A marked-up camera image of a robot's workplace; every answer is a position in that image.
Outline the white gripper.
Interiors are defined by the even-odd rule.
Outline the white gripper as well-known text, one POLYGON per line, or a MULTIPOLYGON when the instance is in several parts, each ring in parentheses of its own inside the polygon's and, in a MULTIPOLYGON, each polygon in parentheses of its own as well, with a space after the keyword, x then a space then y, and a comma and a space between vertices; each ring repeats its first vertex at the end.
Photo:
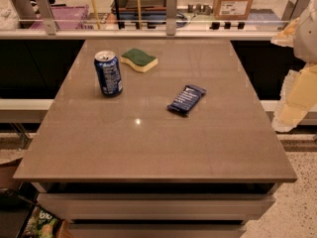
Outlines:
POLYGON ((317 104, 317 64, 313 64, 317 63, 317 0, 310 0, 299 19, 291 21, 270 42, 293 47, 295 56, 308 62, 300 71, 289 71, 280 91, 271 125, 276 132, 285 133, 317 104))

